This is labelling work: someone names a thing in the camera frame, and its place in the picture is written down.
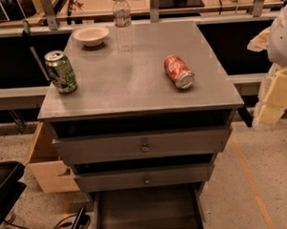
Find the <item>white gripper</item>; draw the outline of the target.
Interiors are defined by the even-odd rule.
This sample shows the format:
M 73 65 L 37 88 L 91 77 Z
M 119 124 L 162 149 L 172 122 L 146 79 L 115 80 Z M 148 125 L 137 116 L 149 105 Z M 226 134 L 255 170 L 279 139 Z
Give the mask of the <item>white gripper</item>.
M 287 66 L 287 5 L 268 27 L 251 39 L 247 49 L 262 52 L 268 49 L 268 58 L 280 66 Z M 287 110 L 287 68 L 267 74 L 259 87 L 258 102 L 254 108 L 254 127 L 276 125 Z

